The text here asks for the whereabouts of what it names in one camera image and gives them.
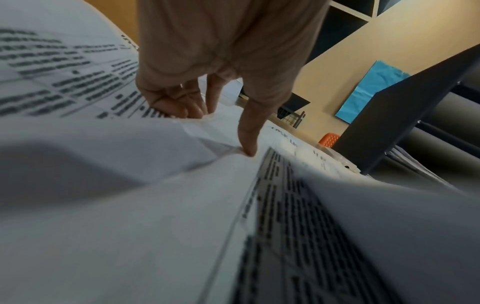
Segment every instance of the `blue folder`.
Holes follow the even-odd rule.
[[[386,89],[408,77],[410,77],[409,74],[382,61],[375,62],[335,116],[352,123],[376,92]]]

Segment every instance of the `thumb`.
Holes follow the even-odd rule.
[[[264,105],[250,98],[238,123],[238,139],[248,156],[257,153],[257,139],[268,117],[277,110],[277,106]]]

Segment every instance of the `blue paper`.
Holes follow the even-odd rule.
[[[408,77],[409,74],[382,61],[375,62],[335,116],[352,123],[375,93]]]

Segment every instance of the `orange object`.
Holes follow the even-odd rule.
[[[340,135],[337,135],[335,133],[328,133],[322,139],[320,139],[318,143],[331,148],[339,138]]]

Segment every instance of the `hand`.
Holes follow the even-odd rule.
[[[213,113],[222,88],[243,78],[250,96],[238,125],[247,155],[286,102],[328,0],[138,0],[136,84],[151,107],[179,118]],[[198,77],[207,74],[206,101]]]

